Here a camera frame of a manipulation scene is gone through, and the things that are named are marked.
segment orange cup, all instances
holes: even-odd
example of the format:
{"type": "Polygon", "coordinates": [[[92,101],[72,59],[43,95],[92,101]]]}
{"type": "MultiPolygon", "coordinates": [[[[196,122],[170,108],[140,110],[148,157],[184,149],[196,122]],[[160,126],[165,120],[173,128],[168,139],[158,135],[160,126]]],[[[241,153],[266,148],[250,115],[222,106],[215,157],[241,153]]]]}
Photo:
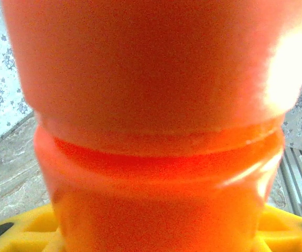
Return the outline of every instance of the orange cup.
{"type": "Polygon", "coordinates": [[[249,252],[283,135],[209,155],[136,157],[39,126],[35,151],[67,252],[249,252]]]}

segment yellow plastic base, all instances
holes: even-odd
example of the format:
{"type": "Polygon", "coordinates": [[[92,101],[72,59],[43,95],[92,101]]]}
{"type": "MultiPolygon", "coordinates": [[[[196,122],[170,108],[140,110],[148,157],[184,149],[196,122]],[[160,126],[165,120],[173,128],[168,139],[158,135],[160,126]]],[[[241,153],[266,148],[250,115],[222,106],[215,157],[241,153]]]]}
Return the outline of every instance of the yellow plastic base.
{"type": "MultiPolygon", "coordinates": [[[[0,252],[64,252],[51,205],[6,219],[12,226],[0,236],[0,252]]],[[[302,252],[302,218],[266,206],[252,252],[302,252]]]]}

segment marble countertop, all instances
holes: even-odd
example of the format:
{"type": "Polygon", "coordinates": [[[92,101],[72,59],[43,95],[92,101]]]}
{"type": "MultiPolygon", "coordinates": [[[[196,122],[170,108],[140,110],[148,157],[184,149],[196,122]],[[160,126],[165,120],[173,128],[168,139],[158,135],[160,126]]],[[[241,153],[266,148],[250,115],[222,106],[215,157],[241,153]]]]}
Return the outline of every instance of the marble countertop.
{"type": "MultiPolygon", "coordinates": [[[[35,127],[31,117],[0,142],[0,221],[49,203],[33,151],[35,127]]],[[[268,203],[289,209],[278,175],[268,203]]]]}

